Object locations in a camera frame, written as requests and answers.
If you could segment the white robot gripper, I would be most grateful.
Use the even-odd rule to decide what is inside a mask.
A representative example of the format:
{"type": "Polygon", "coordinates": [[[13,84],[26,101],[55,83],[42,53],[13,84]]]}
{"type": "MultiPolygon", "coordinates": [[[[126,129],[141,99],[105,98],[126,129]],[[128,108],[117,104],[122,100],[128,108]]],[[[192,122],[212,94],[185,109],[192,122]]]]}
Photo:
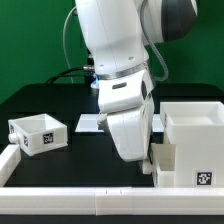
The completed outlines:
{"type": "Polygon", "coordinates": [[[147,158],[152,120],[153,98],[148,96],[140,106],[117,113],[100,113],[98,127],[109,131],[119,156],[126,162],[147,158]]]}

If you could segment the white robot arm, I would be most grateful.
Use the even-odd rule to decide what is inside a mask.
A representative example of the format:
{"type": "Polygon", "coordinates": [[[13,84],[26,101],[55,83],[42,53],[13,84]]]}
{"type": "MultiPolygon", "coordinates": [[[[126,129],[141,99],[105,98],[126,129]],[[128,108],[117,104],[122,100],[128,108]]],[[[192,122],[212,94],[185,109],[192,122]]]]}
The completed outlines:
{"type": "Polygon", "coordinates": [[[154,78],[147,45],[184,37],[197,17],[196,0],[75,0],[84,40],[99,79],[98,105],[119,156],[147,157],[154,78]]]}

